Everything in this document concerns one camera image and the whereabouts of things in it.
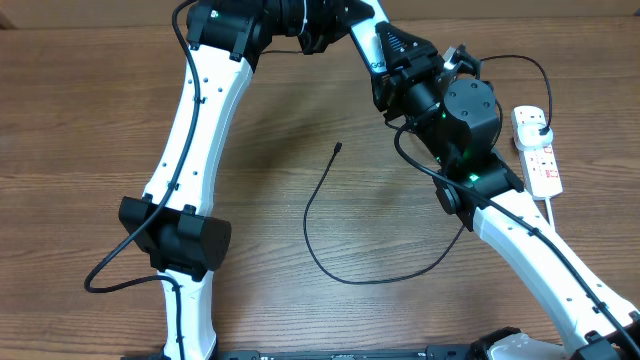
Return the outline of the blue Galaxy smartphone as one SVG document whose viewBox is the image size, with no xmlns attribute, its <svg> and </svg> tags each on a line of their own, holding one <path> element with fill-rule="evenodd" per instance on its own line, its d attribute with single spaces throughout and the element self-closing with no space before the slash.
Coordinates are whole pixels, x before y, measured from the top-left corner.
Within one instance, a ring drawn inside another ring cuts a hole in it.
<svg viewBox="0 0 640 360">
<path fill-rule="evenodd" d="M 379 23 L 388 23 L 389 18 L 378 0 L 362 2 L 373 9 L 373 15 L 353 25 L 350 35 L 369 73 L 373 77 L 382 76 L 387 73 L 387 67 L 376 26 Z"/>
</svg>

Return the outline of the white power strip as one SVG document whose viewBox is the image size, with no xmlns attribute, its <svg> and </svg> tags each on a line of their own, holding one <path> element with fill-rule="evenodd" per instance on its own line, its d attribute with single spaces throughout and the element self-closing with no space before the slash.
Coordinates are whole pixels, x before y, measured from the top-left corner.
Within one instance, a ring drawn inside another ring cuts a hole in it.
<svg viewBox="0 0 640 360">
<path fill-rule="evenodd" d="M 515 107 L 511 112 L 511 121 L 514 136 L 520 125 L 537 124 L 543 129 L 547 125 L 543 110 L 530 105 Z M 563 192 L 552 143 L 530 151 L 518 149 L 518 152 L 526 189 L 535 200 L 550 199 Z"/>
</svg>

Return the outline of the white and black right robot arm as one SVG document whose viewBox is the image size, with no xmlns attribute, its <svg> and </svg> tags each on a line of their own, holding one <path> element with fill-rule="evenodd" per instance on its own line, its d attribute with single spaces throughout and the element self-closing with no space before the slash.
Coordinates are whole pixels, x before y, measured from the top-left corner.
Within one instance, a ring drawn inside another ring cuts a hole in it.
<svg viewBox="0 0 640 360">
<path fill-rule="evenodd" d="M 606 286 L 544 220 L 523 181 L 497 151 L 502 122 L 481 62 L 464 46 L 439 55 L 426 39 L 375 26 L 386 72 L 372 81 L 385 117 L 404 117 L 436 159 L 432 177 L 446 213 L 489 244 L 551 318 L 572 359 L 636 359 L 639 311 Z"/>
</svg>

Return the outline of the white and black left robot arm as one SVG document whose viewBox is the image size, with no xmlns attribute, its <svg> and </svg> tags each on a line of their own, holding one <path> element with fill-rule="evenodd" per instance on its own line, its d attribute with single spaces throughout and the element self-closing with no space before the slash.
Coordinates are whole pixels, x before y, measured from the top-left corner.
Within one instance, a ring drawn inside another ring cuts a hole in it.
<svg viewBox="0 0 640 360">
<path fill-rule="evenodd" d="M 213 277 L 228 251 L 229 222 L 213 217 L 217 170 L 237 107 L 275 36 L 305 55 L 351 35 L 374 58 L 377 1 L 197 1 L 187 15 L 184 85 L 159 164 L 119 219 L 163 286 L 167 339 L 158 359 L 212 359 Z"/>
</svg>

